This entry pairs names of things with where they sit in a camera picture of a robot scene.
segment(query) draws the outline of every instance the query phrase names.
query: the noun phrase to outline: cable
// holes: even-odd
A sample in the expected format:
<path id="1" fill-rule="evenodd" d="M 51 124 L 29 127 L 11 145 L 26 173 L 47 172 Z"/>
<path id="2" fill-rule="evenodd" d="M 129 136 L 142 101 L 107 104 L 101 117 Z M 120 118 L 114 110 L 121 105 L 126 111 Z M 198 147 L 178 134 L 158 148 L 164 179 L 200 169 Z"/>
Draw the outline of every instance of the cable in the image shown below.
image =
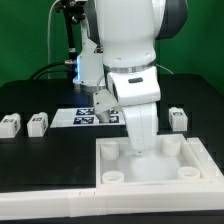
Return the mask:
<path id="1" fill-rule="evenodd" d="M 172 72 L 172 71 L 169 70 L 168 68 L 166 68 L 166 67 L 164 67 L 164 66 L 162 66 L 162 65 L 159 65 L 159 64 L 156 64 L 156 66 L 157 66 L 157 67 L 160 67 L 160 68 L 166 70 L 167 72 L 169 72 L 170 74 L 174 75 L 174 72 Z"/>
<path id="2" fill-rule="evenodd" d="M 37 70 L 30 78 L 29 80 L 33 80 L 35 79 L 36 76 L 38 76 L 41 72 L 49 69 L 49 68 L 53 68 L 53 67 L 56 67 L 56 66 L 60 66 L 60 65 L 65 65 L 65 62 L 62 61 L 62 62 L 56 62 L 56 63 L 52 63 L 50 65 L 47 65 L 47 66 L 44 66 L 43 68 L 40 68 L 39 70 Z"/>
<path id="3" fill-rule="evenodd" d="M 51 20 L 52 20 L 52 13 L 54 10 L 55 5 L 60 2 L 61 0 L 56 0 L 53 5 L 51 6 L 49 16 L 48 16 L 48 26 L 47 26 L 47 52 L 48 52 L 48 64 L 51 63 Z"/>
<path id="4" fill-rule="evenodd" d="M 86 25 L 87 25 L 87 37 L 90 37 L 91 33 L 90 33 L 90 28 L 89 28 L 89 20 L 86 16 Z"/>
<path id="5" fill-rule="evenodd" d="M 45 74 L 49 74 L 49 73 L 60 73 L 60 72 L 68 72 L 68 70 L 55 70 L 55 71 L 46 71 L 46 72 L 42 72 L 40 75 L 37 76 L 36 79 L 40 79 L 42 76 L 44 76 Z"/>
<path id="6" fill-rule="evenodd" d="M 96 91 L 98 92 L 100 90 L 100 82 L 102 81 L 102 79 L 104 78 L 104 75 L 102 75 L 98 81 L 97 81 L 97 84 L 96 84 Z"/>

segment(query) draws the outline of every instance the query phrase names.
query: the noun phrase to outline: black table surface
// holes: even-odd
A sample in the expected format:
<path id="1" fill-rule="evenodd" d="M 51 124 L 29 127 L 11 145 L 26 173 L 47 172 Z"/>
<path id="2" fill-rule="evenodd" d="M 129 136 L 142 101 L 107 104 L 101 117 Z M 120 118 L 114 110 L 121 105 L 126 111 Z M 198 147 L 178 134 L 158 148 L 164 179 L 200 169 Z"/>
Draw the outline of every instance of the black table surface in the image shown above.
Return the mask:
<path id="1" fill-rule="evenodd" d="M 185 137 L 199 137 L 223 171 L 224 97 L 198 75 L 159 76 L 159 84 L 159 134 L 173 133 L 168 122 L 168 109 L 174 106 L 183 108 L 189 119 L 188 131 L 180 133 Z M 66 80 L 14 81 L 1 87 L 0 119 L 7 114 L 19 113 L 22 128 L 15 139 L 0 140 L 0 193 L 95 187 L 95 140 L 125 137 L 125 126 L 49 128 L 43 138 L 29 138 L 26 128 L 34 113 L 46 112 L 51 123 L 59 108 L 89 106 L 92 106 L 92 94 L 75 91 Z M 219 223 L 224 222 L 222 214 L 217 211 L 159 213 L 159 220 L 156 218 L 158 214 L 140 214 L 29 223 L 112 223 L 115 220 L 117 223 L 138 220 L 141 223 L 149 220 L 154 223 L 174 223 L 175 220 L 176 223 L 178 220 L 189 223 L 186 217 L 194 217 L 199 223 L 200 220 L 206 223 L 206 217 L 215 217 L 212 222 Z"/>

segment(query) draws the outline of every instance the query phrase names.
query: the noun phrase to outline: white block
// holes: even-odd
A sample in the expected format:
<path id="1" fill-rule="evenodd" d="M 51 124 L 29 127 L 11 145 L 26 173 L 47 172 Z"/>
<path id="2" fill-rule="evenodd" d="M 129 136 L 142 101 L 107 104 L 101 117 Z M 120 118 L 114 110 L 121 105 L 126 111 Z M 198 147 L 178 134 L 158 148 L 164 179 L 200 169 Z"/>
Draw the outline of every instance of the white block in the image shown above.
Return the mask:
<path id="1" fill-rule="evenodd" d="M 0 138 L 15 138 L 21 128 L 19 114 L 5 116 L 0 123 Z"/>
<path id="2" fill-rule="evenodd" d="M 169 109 L 169 122 L 173 131 L 187 131 L 188 118 L 181 108 Z"/>
<path id="3" fill-rule="evenodd" d="M 48 116 L 46 113 L 34 114 L 27 124 L 29 137 L 43 137 L 48 127 Z"/>

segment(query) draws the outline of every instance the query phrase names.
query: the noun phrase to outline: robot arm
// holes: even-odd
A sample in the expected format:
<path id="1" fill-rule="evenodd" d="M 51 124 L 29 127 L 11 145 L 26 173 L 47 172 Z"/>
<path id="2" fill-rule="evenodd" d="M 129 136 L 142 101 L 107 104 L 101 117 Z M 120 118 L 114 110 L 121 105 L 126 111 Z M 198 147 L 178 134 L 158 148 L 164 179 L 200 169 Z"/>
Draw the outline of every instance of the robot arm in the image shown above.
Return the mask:
<path id="1" fill-rule="evenodd" d="M 136 154 L 155 146 L 160 100 L 155 39 L 174 36 L 187 18 L 185 0 L 96 0 L 107 88 L 122 107 Z"/>

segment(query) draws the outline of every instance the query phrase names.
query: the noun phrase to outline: green wall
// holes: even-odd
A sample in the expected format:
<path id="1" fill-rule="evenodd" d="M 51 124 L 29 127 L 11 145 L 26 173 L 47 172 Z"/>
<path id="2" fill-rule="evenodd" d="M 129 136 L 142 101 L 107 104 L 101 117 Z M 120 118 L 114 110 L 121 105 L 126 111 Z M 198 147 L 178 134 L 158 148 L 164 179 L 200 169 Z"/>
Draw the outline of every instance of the green wall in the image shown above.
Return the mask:
<path id="1" fill-rule="evenodd" d="M 1 2 L 0 86 L 28 79 L 47 64 L 47 19 L 53 2 Z M 189 18 L 182 31 L 173 39 L 156 43 L 158 63 L 175 73 L 200 74 L 224 94 L 224 1 L 188 0 L 188 5 Z M 79 43 L 78 27 L 75 34 Z M 52 61 L 67 58 L 62 14 L 53 16 L 52 41 Z"/>

